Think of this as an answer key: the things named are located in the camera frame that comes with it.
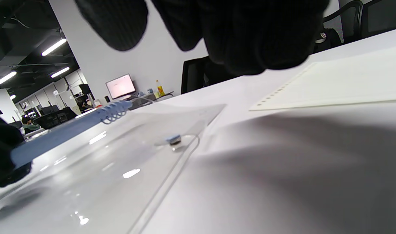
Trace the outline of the person's left hand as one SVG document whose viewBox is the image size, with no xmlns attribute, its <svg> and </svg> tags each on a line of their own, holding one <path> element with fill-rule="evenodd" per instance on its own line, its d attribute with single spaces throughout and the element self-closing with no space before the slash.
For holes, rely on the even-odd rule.
<svg viewBox="0 0 396 234">
<path fill-rule="evenodd" d="M 0 188 L 18 182 L 32 170 L 32 162 L 17 167 L 11 159 L 11 151 L 22 142 L 20 130 L 0 118 Z"/>
</svg>

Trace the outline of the person's right hand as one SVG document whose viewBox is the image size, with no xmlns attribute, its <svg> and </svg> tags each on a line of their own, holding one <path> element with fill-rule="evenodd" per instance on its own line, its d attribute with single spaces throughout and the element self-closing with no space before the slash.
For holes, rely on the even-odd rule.
<svg viewBox="0 0 396 234">
<path fill-rule="evenodd" d="M 144 0 L 76 0 L 82 17 L 111 48 L 128 51 L 148 22 Z M 311 55 L 328 0 L 154 0 L 182 51 L 204 40 L 209 58 L 232 74 L 299 66 Z"/>
</svg>

